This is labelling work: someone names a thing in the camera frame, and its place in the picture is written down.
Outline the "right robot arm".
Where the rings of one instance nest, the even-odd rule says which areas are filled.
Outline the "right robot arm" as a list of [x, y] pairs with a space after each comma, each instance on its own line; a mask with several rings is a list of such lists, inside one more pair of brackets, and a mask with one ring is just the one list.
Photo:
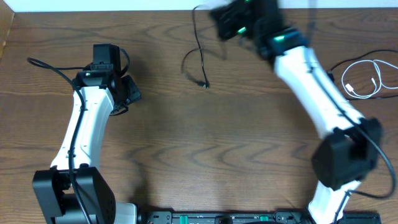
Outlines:
[[277, 1], [232, 1], [212, 9], [210, 17], [220, 39], [251, 39], [308, 113], [321, 139], [312, 156], [318, 184], [308, 211], [315, 223], [338, 223], [382, 155], [380, 122], [366, 119], [340, 93], [308, 39], [284, 22]]

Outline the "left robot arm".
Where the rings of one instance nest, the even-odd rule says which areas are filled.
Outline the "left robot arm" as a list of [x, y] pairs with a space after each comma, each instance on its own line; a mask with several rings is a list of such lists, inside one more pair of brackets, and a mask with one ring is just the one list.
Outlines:
[[95, 44], [93, 61], [67, 80], [73, 109], [64, 140], [49, 169], [36, 171], [32, 180], [47, 223], [137, 223], [137, 207], [117, 202], [99, 171], [108, 118], [141, 99], [129, 65], [121, 65], [125, 53], [117, 45]]

